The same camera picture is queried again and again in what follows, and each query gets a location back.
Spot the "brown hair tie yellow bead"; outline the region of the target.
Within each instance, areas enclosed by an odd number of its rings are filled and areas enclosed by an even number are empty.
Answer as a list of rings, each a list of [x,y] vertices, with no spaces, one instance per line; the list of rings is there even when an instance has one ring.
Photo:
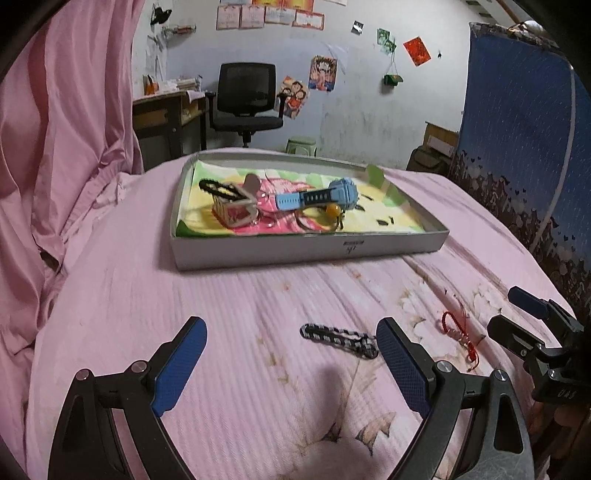
[[[325,234],[341,231],[345,211],[338,204],[331,203],[318,207],[305,207],[294,213],[297,226],[305,232]]]

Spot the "blue digital watch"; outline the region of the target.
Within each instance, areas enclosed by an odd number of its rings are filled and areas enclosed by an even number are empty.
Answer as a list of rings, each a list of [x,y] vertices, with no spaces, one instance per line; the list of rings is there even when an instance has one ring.
[[[308,191],[276,194],[276,208],[280,211],[295,211],[305,207],[318,207],[331,203],[338,204],[344,211],[355,208],[359,191],[349,178],[336,179],[328,187]]]

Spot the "pink bed sheet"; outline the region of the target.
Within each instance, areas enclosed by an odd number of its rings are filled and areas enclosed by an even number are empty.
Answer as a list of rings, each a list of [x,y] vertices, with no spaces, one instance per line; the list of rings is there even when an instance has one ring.
[[[384,479],[421,419],[382,360],[366,361],[301,337],[308,322],[373,331],[386,316],[437,359],[467,365],[441,329],[452,311],[468,324],[482,375],[511,377],[524,410],[531,380],[490,341],[504,314],[548,344],[545,325],[514,308],[519,286],[559,300],[529,251],[446,178],[392,170],[392,183],[450,233],[432,254],[219,272],[181,272],[168,226],[182,160],[136,178],[110,197],[106,215],[69,269],[32,364],[26,469],[47,475],[56,422],[75,373],[118,373],[150,357],[190,316],[207,345],[163,423],[198,479]]]

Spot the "white shallow cardboard box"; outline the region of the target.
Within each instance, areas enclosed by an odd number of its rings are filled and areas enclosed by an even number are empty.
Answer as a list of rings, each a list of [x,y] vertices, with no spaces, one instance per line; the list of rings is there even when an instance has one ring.
[[[180,270],[204,270],[358,259],[438,251],[449,235],[448,228],[407,192],[396,185],[420,214],[427,231],[419,234],[302,234],[273,236],[178,237],[176,220],[187,176],[197,161],[223,168],[273,169],[358,177],[369,166],[307,156],[247,149],[221,149],[189,157],[178,181],[172,207],[169,238],[175,264]]]

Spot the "blue starry curtain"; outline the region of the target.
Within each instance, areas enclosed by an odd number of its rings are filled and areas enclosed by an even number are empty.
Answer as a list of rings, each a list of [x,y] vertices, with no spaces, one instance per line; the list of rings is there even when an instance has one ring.
[[[451,179],[525,246],[575,315],[590,314],[590,95],[562,52],[473,23]]]

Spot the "brown cardboard box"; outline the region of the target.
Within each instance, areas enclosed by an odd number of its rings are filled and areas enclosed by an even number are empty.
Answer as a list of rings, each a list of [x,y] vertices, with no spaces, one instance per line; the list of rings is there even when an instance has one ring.
[[[458,142],[457,131],[427,122],[423,143],[412,151],[407,170],[447,177]]]

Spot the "dark wooden desk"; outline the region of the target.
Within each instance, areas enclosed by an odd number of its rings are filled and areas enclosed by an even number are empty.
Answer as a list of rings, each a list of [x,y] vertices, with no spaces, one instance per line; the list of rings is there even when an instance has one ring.
[[[204,92],[175,90],[142,96],[133,101],[132,123],[140,142],[143,169],[185,155],[184,130],[199,124],[197,150],[206,148],[207,103]]]

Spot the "green plastic stool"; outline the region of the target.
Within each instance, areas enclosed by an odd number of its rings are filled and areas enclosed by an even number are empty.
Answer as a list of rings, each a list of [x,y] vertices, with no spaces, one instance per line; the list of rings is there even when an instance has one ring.
[[[290,155],[318,156],[318,144],[315,138],[294,136],[287,140],[286,152]]]

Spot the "green hanging ornament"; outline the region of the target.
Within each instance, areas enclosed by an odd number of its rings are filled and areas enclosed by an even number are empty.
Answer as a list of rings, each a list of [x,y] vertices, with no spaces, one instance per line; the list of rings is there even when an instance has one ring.
[[[383,84],[388,87],[395,88],[399,84],[403,83],[404,79],[399,74],[386,74],[383,78]]]

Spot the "pink blanket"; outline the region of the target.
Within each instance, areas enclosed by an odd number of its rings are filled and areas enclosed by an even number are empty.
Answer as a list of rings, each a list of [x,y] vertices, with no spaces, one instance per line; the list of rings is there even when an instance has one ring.
[[[132,128],[139,1],[70,1],[1,84],[1,437],[25,459],[34,342],[65,278],[77,222],[142,169]]]

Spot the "black office chair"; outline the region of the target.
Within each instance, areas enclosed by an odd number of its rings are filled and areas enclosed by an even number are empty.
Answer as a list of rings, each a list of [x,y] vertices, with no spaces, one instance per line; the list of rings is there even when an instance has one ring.
[[[235,133],[249,148],[256,133],[283,127],[287,94],[276,91],[276,65],[221,64],[217,88],[206,91],[208,122],[217,133]]]

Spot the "cartoon family poster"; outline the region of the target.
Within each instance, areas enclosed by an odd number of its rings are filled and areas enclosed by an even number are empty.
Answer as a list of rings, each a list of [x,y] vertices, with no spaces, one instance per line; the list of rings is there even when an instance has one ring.
[[[276,97],[274,110],[280,111],[280,100],[283,102],[283,116],[294,120],[301,112],[308,100],[308,87],[303,82],[287,76],[281,82],[279,93]]]

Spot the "anime character poster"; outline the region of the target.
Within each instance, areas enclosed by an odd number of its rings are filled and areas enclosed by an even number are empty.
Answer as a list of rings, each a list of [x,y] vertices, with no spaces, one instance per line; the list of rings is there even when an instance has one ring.
[[[338,60],[332,57],[315,56],[311,60],[308,88],[324,92],[332,92],[337,80]]]

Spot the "red paper on wall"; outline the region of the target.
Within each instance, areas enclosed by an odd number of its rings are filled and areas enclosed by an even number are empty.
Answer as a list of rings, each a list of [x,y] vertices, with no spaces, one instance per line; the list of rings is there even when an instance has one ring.
[[[404,47],[416,67],[419,67],[432,59],[429,50],[420,36],[406,41]]]

